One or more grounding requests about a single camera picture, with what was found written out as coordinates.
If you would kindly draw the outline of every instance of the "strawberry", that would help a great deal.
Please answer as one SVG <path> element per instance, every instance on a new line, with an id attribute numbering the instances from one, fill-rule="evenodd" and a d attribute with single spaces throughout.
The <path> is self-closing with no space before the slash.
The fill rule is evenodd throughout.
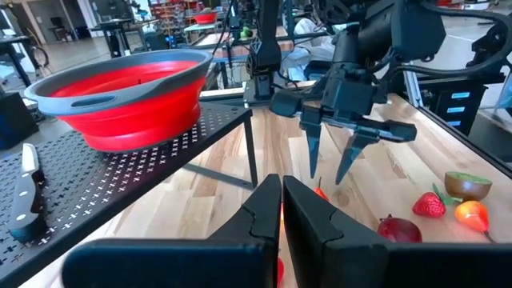
<path id="1" fill-rule="evenodd" d="M 439 218 L 446 212 L 441 198 L 434 192 L 427 192 L 416 201 L 413 212 L 420 216 Z"/>

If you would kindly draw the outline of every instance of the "knife blade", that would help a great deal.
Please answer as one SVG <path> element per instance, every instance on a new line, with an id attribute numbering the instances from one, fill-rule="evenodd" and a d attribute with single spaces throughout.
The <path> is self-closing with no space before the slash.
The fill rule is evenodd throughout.
<path id="1" fill-rule="evenodd" d="M 39 182 L 44 175 L 39 166 L 38 152 L 34 145 L 24 143 L 22 168 L 16 181 L 10 220 L 7 223 L 15 240 L 29 242 L 46 230 L 42 212 L 42 192 Z"/>

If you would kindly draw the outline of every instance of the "knife handle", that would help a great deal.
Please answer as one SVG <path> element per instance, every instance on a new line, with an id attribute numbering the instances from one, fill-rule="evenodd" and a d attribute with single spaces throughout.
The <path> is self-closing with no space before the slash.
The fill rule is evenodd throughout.
<path id="1" fill-rule="evenodd" d="M 33 170 L 21 174 L 16 181 L 10 220 L 7 223 L 15 240 L 29 242 L 46 230 L 42 192 L 38 184 L 43 179 L 40 170 Z"/>

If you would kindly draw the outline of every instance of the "black perforated shelf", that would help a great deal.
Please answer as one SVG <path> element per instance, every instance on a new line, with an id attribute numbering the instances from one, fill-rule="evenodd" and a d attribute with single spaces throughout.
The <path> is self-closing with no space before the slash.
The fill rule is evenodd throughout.
<path id="1" fill-rule="evenodd" d="M 129 154 L 92 150 L 77 132 L 36 146 L 45 175 L 48 231 L 23 245 L 12 239 L 9 220 L 21 154 L 0 161 L 0 287 L 17 287 L 128 207 L 188 161 L 249 122 L 241 107 L 202 103 L 201 118 L 166 144 Z"/>

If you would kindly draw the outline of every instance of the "red collapsible bowl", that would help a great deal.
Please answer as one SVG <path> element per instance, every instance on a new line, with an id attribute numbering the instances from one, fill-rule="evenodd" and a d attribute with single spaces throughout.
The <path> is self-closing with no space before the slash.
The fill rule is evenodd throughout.
<path id="1" fill-rule="evenodd" d="M 212 24 L 217 20 L 217 12 L 194 14 L 194 19 L 201 25 Z"/>
<path id="2" fill-rule="evenodd" d="M 126 152 L 166 142 L 199 119 L 211 55 L 165 50 L 56 74 L 27 88 L 44 114 L 83 134 L 96 150 Z"/>

